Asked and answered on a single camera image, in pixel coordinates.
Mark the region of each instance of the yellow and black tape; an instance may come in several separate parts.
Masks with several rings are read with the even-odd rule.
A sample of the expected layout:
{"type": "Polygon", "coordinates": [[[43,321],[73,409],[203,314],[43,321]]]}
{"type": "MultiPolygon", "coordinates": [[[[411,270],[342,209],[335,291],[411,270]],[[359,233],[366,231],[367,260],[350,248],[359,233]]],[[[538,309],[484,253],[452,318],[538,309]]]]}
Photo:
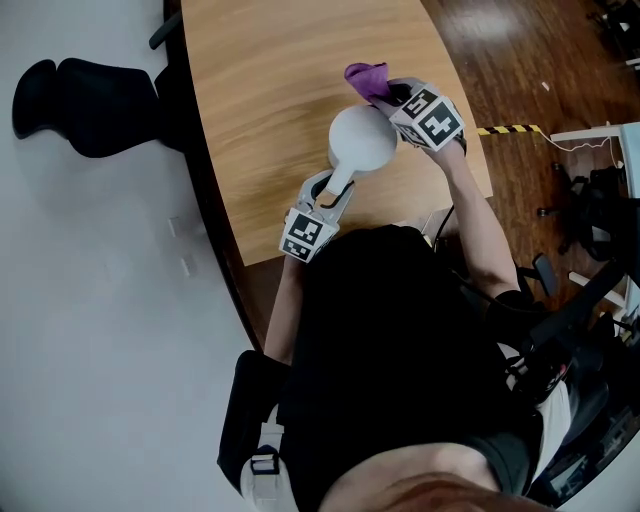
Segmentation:
{"type": "Polygon", "coordinates": [[[496,135],[498,133],[542,133],[537,124],[513,124],[510,126],[489,126],[488,128],[478,128],[478,135],[496,135]]]}

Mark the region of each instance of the white kettle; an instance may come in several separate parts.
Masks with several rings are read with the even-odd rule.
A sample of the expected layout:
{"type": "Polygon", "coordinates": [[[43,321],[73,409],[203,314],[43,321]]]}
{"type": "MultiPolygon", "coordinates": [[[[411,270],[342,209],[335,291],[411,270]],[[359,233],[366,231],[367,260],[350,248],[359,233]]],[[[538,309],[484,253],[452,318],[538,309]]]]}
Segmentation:
{"type": "Polygon", "coordinates": [[[396,154],[398,135],[387,117],[371,105],[349,107],[329,128],[329,161],[334,168],[326,190],[339,196],[354,174],[375,171],[396,154]]]}

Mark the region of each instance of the bag strap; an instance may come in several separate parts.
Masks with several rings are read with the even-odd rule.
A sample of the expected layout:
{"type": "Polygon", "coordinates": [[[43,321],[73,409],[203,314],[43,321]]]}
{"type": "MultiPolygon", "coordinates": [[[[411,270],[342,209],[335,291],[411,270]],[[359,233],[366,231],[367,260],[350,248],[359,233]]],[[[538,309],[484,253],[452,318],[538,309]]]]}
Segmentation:
{"type": "Polygon", "coordinates": [[[289,473],[280,459],[284,427],[278,425],[278,406],[262,424],[256,453],[242,468],[240,490],[256,512],[298,512],[289,473]]]}

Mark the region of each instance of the black chair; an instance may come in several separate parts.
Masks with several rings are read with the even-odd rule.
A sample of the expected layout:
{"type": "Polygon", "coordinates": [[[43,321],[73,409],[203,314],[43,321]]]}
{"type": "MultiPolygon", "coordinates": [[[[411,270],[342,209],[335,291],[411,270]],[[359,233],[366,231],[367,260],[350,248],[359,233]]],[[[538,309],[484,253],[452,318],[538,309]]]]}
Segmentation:
{"type": "MultiPolygon", "coordinates": [[[[161,76],[169,73],[165,69],[161,76]]],[[[51,129],[89,158],[114,155],[159,139],[177,142],[149,75],[139,69],[65,59],[32,66],[18,82],[13,128],[24,139],[51,129]]]]}
{"type": "Polygon", "coordinates": [[[562,179],[569,196],[567,208],[538,208],[539,217],[559,215],[564,225],[565,239],[558,248],[565,254],[578,241],[596,261],[608,261],[613,256],[611,233],[616,231],[609,203],[620,197],[620,182],[624,181],[624,169],[611,166],[591,172],[591,177],[578,176],[571,180],[564,166],[552,164],[554,172],[562,179]]]}

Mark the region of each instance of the buckle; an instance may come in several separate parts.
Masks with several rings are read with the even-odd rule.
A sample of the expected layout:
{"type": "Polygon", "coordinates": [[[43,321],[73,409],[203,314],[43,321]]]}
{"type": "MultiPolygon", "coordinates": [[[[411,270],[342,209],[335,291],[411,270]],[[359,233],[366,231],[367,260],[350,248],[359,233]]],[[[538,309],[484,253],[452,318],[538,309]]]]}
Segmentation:
{"type": "Polygon", "coordinates": [[[280,456],[275,448],[269,445],[261,446],[251,457],[251,472],[254,475],[279,475],[279,460],[280,456]]]}

